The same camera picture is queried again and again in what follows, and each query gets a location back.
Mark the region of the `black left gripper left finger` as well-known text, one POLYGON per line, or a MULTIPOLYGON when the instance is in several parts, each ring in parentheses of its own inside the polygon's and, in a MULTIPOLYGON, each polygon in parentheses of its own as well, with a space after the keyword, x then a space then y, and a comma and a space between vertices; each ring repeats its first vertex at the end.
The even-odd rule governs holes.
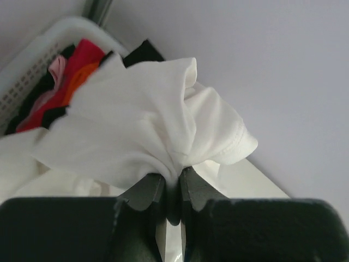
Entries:
POLYGON ((12 198, 1 205, 1 261, 163 261, 165 181, 120 196, 12 198))

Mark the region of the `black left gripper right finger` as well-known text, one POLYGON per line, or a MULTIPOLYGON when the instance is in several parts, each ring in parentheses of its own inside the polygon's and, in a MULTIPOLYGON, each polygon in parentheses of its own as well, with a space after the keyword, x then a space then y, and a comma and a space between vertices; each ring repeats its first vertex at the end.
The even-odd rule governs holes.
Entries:
POLYGON ((193 168, 179 185, 184 261, 348 261, 348 233, 325 201, 228 198, 193 168))

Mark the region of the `white t-shirt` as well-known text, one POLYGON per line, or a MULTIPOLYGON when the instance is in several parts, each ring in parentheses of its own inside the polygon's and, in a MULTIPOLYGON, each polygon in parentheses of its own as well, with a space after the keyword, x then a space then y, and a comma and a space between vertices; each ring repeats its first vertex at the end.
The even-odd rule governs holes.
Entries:
POLYGON ((257 148, 243 119, 181 58, 125 67, 117 55, 49 128, 1 138, 1 200, 119 195, 150 173, 173 190, 182 170, 232 165, 257 148))

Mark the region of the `white laundry basket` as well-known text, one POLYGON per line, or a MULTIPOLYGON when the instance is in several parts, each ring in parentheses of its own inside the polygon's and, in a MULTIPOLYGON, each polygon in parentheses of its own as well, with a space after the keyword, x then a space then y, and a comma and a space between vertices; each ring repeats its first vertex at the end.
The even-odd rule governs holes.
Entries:
POLYGON ((129 53, 116 38, 92 21, 82 17, 67 17, 55 22, 1 70, 1 135, 55 57, 65 47, 76 45, 83 38, 103 51, 113 50, 122 56, 129 53))

